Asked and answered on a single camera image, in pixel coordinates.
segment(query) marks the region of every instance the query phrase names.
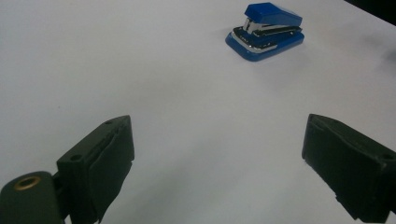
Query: stapler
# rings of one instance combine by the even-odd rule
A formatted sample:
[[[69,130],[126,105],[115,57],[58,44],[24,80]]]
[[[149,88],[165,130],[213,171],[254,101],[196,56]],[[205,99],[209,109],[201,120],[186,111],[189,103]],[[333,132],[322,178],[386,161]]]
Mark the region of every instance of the stapler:
[[[303,18],[272,3],[247,6],[244,26],[235,27],[226,43],[246,60],[257,62],[303,43]]]

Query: white table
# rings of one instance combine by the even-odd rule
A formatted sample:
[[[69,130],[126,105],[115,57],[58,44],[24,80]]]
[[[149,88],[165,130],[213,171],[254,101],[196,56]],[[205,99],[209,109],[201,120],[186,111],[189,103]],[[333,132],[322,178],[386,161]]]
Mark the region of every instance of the white table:
[[[136,158],[103,223],[359,223],[302,159],[306,119],[396,149],[396,27],[342,0],[279,0],[304,43],[251,63],[224,38],[252,3],[2,1],[0,186],[54,174],[129,114]]]

